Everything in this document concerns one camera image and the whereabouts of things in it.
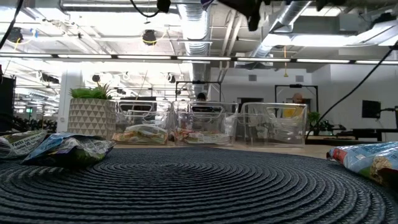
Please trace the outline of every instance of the person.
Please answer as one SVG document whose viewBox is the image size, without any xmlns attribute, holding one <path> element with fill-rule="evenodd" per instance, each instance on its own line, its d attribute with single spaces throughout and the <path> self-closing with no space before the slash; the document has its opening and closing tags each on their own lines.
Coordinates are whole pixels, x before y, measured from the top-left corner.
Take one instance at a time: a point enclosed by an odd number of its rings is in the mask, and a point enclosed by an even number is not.
<svg viewBox="0 0 398 224">
<path fill-rule="evenodd" d="M 206 101 L 206 95 L 204 93 L 199 93 L 197 96 L 197 101 Z"/>
<path fill-rule="evenodd" d="M 301 93 L 294 93 L 293 103 L 302 104 L 304 102 L 303 95 Z M 283 117 L 284 118 L 293 118 L 294 116 L 299 116 L 303 111 L 301 106 L 296 106 L 295 108 L 284 109 Z"/>
</svg>

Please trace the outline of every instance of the ceiling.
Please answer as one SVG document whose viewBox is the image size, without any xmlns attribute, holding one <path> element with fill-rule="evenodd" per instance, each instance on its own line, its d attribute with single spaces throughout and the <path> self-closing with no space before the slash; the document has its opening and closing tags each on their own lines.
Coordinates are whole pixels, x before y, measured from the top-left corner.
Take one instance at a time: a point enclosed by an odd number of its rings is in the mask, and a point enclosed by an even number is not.
<svg viewBox="0 0 398 224">
<path fill-rule="evenodd" d="M 146 19 L 136 12 L 123 12 L 124 9 L 118 7 L 104 7 L 101 10 L 93 10 L 84 6 L 69 7 L 68 11 L 62 11 L 58 1 L 39 1 L 36 0 L 36 7 L 24 8 L 18 15 L 14 27 L 22 28 L 21 33 L 24 40 L 20 44 L 7 41 L 0 52 L 15 53 L 46 53 L 46 54 L 138 54 L 138 55 L 185 55 L 185 41 L 182 30 L 182 21 L 178 14 L 159 13 L 157 16 Z M 90 1 L 69 1 L 72 3 L 84 3 Z M 95 4 L 113 4 L 113 2 L 127 5 L 127 1 L 91 1 Z M 138 4 L 153 4 L 153 1 L 135 1 Z M 179 0 L 172 2 L 190 2 L 192 0 Z M 317 12 L 315 6 L 311 5 L 303 11 L 297 20 L 294 32 L 302 34 L 311 27 L 301 26 L 308 24 L 306 19 L 321 21 L 338 20 L 340 27 L 344 22 L 343 16 L 354 16 L 358 22 L 358 27 L 369 26 L 372 16 L 386 11 L 394 11 L 396 5 L 391 1 L 368 1 L 366 7 L 354 7 L 354 1 L 341 7 L 327 6 Z M 8 28 L 14 14 L 14 1 L 0 3 L 0 37 Z M 262 6 L 262 19 L 259 29 L 249 32 L 246 18 L 243 17 L 239 26 L 239 13 L 232 18 L 233 11 L 222 5 L 213 4 L 210 8 L 210 55 L 220 56 L 226 35 L 227 46 L 231 48 L 231 55 L 237 53 L 248 55 L 253 51 L 265 36 L 261 26 L 266 26 L 269 18 L 277 14 L 281 9 L 280 2 L 273 2 L 271 6 Z M 232 29 L 228 30 L 228 24 L 232 21 Z M 143 43 L 142 35 L 145 30 L 155 30 L 157 43 L 148 46 Z M 274 46 L 270 52 L 273 57 L 287 58 L 333 58 L 333 59 L 380 59 L 387 47 L 378 45 L 362 45 L 360 47 L 311 47 L 286 45 Z M 143 63 L 143 62 L 110 62 L 110 61 L 90 61 L 82 63 L 70 63 L 66 60 L 37 60 L 28 58 L 9 58 L 0 57 L 0 64 L 6 75 L 17 77 L 17 86 L 27 86 L 28 89 L 37 90 L 50 96 L 59 97 L 60 85 L 49 84 L 40 81 L 40 76 L 44 73 L 58 78 L 62 82 L 62 72 L 67 67 L 79 67 L 83 70 L 86 86 L 94 86 L 91 76 L 101 75 L 102 81 L 112 82 L 112 86 L 120 88 L 130 88 L 127 95 L 149 96 L 173 98 L 175 84 L 167 80 L 169 75 L 175 76 L 177 81 L 190 81 L 190 63 Z M 219 63 L 211 63 L 212 67 L 219 67 Z M 319 64 L 291 63 L 288 68 L 303 69 L 304 73 L 310 73 Z M 234 69 L 234 64 L 229 65 L 229 69 Z M 284 63 L 273 63 L 267 67 L 275 71 L 285 68 Z M 240 69 L 239 72 L 231 72 L 232 76 L 247 72 Z M 188 98 L 192 95 L 190 91 L 183 91 L 180 97 Z"/>
</svg>

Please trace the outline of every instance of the plastic bin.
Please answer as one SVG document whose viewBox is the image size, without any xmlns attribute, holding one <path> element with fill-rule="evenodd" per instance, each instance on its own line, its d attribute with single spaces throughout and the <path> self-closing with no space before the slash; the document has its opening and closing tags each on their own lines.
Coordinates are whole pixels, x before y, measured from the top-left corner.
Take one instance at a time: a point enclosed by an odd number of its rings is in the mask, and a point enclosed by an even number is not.
<svg viewBox="0 0 398 224">
<path fill-rule="evenodd" d="M 168 101 L 115 100 L 116 131 L 112 140 L 122 144 L 167 144 L 173 127 Z"/>
<path fill-rule="evenodd" d="M 245 103 L 241 115 L 250 146 L 303 147 L 307 106 L 292 103 Z"/>
<path fill-rule="evenodd" d="M 174 102 L 177 145 L 224 145 L 235 141 L 237 103 Z"/>
</svg>

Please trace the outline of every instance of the column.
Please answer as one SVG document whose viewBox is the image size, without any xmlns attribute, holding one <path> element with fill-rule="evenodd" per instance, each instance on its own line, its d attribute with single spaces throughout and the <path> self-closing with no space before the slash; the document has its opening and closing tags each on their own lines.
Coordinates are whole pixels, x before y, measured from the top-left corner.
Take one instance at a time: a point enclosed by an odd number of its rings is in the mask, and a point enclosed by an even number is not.
<svg viewBox="0 0 398 224">
<path fill-rule="evenodd" d="M 73 64 L 67 64 L 68 69 L 62 73 L 61 77 L 61 91 L 60 91 L 60 104 L 58 109 L 58 126 L 57 132 L 67 131 L 68 129 L 68 115 L 71 88 L 83 88 L 85 86 L 83 72 L 76 68 Z"/>
</svg>

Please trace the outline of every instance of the dark gray placemat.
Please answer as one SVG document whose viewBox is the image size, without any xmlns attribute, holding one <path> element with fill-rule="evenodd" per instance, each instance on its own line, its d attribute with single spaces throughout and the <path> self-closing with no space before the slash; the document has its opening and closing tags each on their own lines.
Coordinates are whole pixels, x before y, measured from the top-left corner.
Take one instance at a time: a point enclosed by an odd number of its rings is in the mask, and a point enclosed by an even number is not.
<svg viewBox="0 0 398 224">
<path fill-rule="evenodd" d="M 311 157 L 114 149 L 84 170 L 0 173 L 0 223 L 398 223 L 392 193 Z"/>
</svg>

